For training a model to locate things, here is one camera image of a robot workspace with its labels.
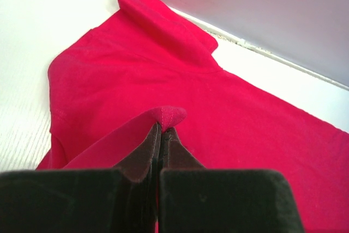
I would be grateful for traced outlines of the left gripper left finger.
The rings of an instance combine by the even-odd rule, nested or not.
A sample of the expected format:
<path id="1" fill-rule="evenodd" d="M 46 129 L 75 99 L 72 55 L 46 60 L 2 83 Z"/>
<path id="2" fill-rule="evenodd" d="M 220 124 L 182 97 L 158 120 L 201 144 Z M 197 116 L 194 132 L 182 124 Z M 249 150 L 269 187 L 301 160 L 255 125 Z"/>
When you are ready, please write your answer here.
<path id="1" fill-rule="evenodd" d="M 132 183 L 143 183 L 148 179 L 148 183 L 153 184 L 158 172 L 160 145 L 161 125 L 156 123 L 151 127 L 144 141 L 114 168 Z"/>

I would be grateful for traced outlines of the magenta t shirt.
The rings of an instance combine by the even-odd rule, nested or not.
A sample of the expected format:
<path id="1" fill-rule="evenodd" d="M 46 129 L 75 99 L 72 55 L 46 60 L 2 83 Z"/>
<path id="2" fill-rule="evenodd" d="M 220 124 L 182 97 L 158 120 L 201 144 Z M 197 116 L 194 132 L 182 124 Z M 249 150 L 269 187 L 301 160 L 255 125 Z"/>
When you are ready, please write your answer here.
<path id="1" fill-rule="evenodd" d="M 210 169 L 273 169 L 306 232 L 348 232 L 348 134 L 223 70 L 216 40 L 160 0 L 119 10 L 48 69 L 38 169 L 110 168 L 159 123 Z"/>

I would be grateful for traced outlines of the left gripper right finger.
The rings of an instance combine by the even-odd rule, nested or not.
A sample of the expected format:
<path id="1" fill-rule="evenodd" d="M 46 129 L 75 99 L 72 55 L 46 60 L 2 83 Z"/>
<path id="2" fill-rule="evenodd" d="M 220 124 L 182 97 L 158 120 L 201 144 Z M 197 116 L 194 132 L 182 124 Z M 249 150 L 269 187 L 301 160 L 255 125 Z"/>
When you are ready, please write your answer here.
<path id="1" fill-rule="evenodd" d="M 182 145 L 175 128 L 170 128 L 161 136 L 161 169 L 196 170 L 205 167 Z"/>

